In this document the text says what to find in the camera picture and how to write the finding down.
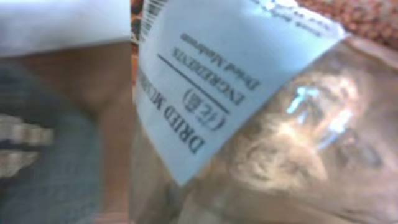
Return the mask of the dried mushroom bag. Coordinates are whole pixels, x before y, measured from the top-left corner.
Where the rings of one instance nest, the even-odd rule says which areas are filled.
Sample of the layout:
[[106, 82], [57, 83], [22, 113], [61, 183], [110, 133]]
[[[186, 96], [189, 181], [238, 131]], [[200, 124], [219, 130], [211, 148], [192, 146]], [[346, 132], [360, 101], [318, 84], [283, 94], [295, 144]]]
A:
[[397, 223], [396, 1], [145, 1], [133, 223]]

